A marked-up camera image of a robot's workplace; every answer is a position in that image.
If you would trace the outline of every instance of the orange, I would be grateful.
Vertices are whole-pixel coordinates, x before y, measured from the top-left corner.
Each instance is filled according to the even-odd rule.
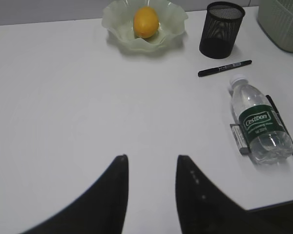
[[[153,36],[159,27],[156,11],[149,6],[140,8],[133,19],[133,30],[140,38]]]

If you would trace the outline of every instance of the wall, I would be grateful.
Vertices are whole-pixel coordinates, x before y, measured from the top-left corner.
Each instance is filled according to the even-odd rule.
[[[171,0],[186,11],[206,9],[215,0]],[[248,6],[250,0],[231,0]],[[112,0],[0,0],[0,25],[101,18]]]
[[[250,6],[258,6],[261,0],[251,0]]]

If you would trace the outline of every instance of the basket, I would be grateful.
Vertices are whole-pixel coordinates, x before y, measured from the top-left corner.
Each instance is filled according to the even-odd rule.
[[[293,52],[293,0],[261,0],[258,22],[275,44]]]

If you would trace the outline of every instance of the table surface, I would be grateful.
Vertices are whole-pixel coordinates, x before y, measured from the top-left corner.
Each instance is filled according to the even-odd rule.
[[[293,54],[246,8],[231,56],[198,50],[205,11],[189,12],[183,43],[156,54],[119,49],[101,19],[0,26],[0,234],[22,232],[129,157],[124,233],[179,234],[177,156],[189,155],[246,210],[293,200],[293,158],[255,166],[229,124],[229,79],[270,94],[293,137]],[[200,70],[252,59],[236,70]]]

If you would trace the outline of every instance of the eraser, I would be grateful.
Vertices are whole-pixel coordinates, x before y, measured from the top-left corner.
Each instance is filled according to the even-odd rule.
[[[235,139],[236,145],[238,146],[240,153],[242,155],[249,154],[250,149],[249,149],[247,142],[244,139],[240,125],[239,124],[230,124],[230,127],[231,127],[233,137]]]

